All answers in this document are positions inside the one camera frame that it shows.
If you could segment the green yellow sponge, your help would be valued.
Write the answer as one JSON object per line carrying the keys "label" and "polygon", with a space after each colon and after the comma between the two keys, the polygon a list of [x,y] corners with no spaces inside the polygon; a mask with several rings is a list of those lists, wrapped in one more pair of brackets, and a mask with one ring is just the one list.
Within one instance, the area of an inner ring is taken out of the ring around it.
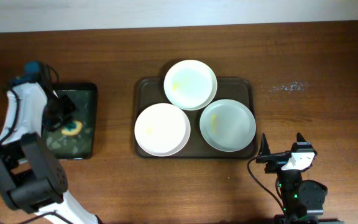
{"label": "green yellow sponge", "polygon": [[80,133],[82,127],[82,122],[74,120],[64,125],[64,127],[62,127],[61,129],[61,133],[65,136],[75,136]]}

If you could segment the white plate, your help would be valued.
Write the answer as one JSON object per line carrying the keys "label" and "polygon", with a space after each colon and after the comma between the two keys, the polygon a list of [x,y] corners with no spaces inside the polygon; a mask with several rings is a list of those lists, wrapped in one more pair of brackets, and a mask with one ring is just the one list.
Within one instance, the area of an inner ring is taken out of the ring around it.
{"label": "white plate", "polygon": [[147,154],[168,157],[182,150],[191,134],[185,112],[169,103],[157,103],[138,115],[134,125],[137,144]]}
{"label": "white plate", "polygon": [[218,90],[218,81],[207,64],[199,60],[182,60],[166,73],[163,90],[173,105],[195,111],[212,102]]}

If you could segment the white plate top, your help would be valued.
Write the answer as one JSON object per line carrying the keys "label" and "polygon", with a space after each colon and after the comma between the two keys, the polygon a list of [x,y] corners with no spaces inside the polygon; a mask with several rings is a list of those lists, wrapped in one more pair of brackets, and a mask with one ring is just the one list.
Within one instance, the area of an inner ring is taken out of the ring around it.
{"label": "white plate top", "polygon": [[199,60],[182,60],[166,73],[163,90],[173,105],[195,111],[212,102],[218,90],[218,81],[207,64]]}

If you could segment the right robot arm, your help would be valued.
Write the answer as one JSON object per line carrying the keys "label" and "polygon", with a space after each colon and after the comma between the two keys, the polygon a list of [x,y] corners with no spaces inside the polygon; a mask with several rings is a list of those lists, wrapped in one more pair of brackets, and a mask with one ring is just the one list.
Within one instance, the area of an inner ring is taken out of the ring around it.
{"label": "right robot arm", "polygon": [[304,180],[301,174],[312,167],[318,155],[310,142],[301,133],[296,134],[289,151],[270,152],[267,138],[262,135],[260,149],[253,160],[265,164],[266,174],[276,174],[273,198],[279,203],[283,213],[275,215],[274,223],[341,223],[338,219],[320,219],[328,188],[315,181]]}

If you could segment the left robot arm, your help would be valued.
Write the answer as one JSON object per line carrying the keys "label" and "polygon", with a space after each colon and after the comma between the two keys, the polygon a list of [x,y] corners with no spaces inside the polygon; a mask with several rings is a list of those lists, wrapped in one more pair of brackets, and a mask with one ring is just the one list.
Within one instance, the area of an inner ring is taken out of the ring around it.
{"label": "left robot arm", "polygon": [[0,133],[0,196],[11,210],[33,214],[51,223],[101,223],[68,189],[66,173],[42,139],[71,121],[75,105],[58,96],[57,85],[13,84]]}

